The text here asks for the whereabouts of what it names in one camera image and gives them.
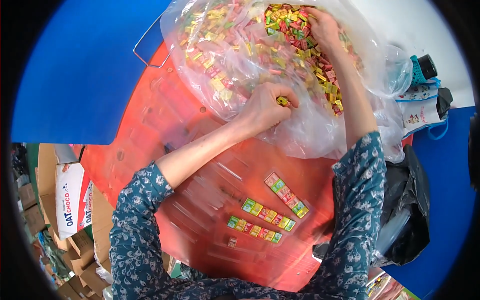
wire handle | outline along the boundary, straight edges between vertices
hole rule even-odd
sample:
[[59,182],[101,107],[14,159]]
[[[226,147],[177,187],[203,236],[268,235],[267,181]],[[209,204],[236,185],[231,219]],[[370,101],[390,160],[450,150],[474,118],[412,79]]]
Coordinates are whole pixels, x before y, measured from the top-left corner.
[[172,50],[173,48],[168,52],[168,55],[167,57],[165,57],[165,59],[163,60],[163,63],[159,66],[157,65],[152,65],[152,64],[149,64],[147,63],[138,53],[137,53],[137,47],[138,45],[140,44],[140,42],[143,40],[143,38],[145,37],[145,35],[150,31],[150,29],[152,29],[152,27],[155,25],[155,23],[160,23],[160,18],[162,17],[163,13],[161,13],[158,18],[150,25],[150,27],[147,29],[147,31],[144,32],[144,34],[142,35],[142,37],[138,40],[138,42],[135,44],[135,46],[133,47],[133,53],[136,55],[136,57],[138,57],[139,60],[141,60],[145,66],[147,67],[154,67],[154,68],[161,68],[163,67],[163,65],[165,64],[165,62],[167,61],[167,59],[170,57],[170,54],[172,53]]

black bottle cap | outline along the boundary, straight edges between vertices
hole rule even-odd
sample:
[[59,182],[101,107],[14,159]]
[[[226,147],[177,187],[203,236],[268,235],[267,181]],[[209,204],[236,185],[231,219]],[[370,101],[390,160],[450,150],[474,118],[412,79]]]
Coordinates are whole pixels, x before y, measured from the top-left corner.
[[435,64],[433,63],[433,60],[429,54],[418,58],[418,60],[421,72],[425,79],[430,79],[437,76],[437,68],[435,67]]

person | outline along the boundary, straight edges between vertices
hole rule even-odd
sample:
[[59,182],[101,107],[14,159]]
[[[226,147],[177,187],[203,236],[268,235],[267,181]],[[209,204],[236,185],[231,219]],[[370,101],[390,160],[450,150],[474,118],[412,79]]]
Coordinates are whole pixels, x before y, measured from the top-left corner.
[[[312,34],[328,54],[342,86],[348,152],[332,166],[338,192],[336,225],[328,251],[310,282],[299,292],[276,290],[237,278],[175,279],[164,271],[159,205],[209,160],[229,147],[288,119],[299,100],[284,85],[257,86],[231,122],[175,150],[135,173],[121,191],[113,213],[110,260],[114,299],[366,299],[369,263],[380,227],[385,160],[372,108],[336,21],[308,8]],[[294,108],[276,104],[286,97]]]

white wall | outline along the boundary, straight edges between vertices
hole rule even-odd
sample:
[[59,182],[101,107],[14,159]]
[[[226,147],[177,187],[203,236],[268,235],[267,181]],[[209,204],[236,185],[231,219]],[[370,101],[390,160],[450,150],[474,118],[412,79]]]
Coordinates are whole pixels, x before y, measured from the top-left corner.
[[428,0],[351,0],[371,26],[409,56],[430,54],[453,107],[473,106],[470,77],[442,16]]

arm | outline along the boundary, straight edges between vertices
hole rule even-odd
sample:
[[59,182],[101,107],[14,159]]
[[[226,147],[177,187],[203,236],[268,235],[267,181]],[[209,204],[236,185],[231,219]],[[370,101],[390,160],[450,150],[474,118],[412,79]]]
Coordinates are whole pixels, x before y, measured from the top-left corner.
[[171,187],[179,186],[226,149],[290,118],[290,109],[276,104],[279,96],[287,97],[294,107],[298,107],[298,98],[289,87],[261,84],[255,88],[247,105],[233,121],[157,160],[156,165]]
[[368,269],[380,229],[386,165],[380,134],[360,78],[328,14],[308,9],[312,34],[328,53],[342,86],[349,151],[333,165],[336,224],[320,268],[303,292],[366,299]]
[[317,9],[307,10],[315,17],[309,17],[313,37],[328,54],[342,87],[347,148],[350,148],[367,133],[377,131],[377,123],[357,70],[340,44],[336,21],[329,14]]
[[244,139],[290,117],[276,104],[285,96],[294,107],[298,99],[279,84],[258,86],[243,111],[230,123],[175,150],[135,173],[120,192],[110,232],[110,261],[116,299],[152,296],[172,286],[163,269],[159,230],[154,213],[190,175],[210,159]]

